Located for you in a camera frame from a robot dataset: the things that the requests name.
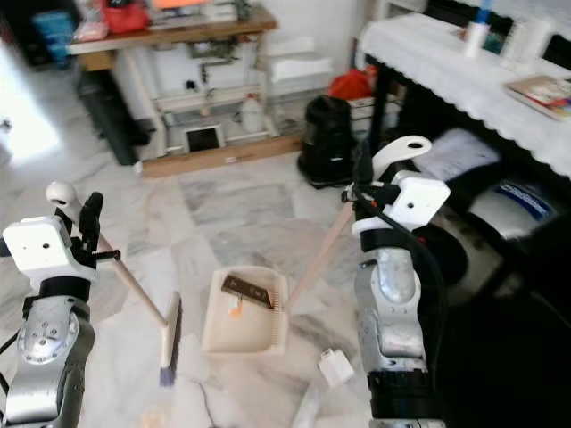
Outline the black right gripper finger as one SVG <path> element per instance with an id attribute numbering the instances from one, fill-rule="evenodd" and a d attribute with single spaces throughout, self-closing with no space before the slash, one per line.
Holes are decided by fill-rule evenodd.
<path id="1" fill-rule="evenodd" d="M 356 160 L 353 169 L 353 191 L 366 192 L 374 183 L 374 167 L 372 167 L 372 145 L 368 138 L 359 140 L 356 145 Z"/>

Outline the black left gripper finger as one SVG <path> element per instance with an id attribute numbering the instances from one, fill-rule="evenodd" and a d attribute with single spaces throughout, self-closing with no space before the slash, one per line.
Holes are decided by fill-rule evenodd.
<path id="1" fill-rule="evenodd" d="M 78 220 L 77 258 L 94 259 L 101 248 L 101 224 L 99 217 L 103 210 L 103 195 L 93 192 L 83 203 Z"/>

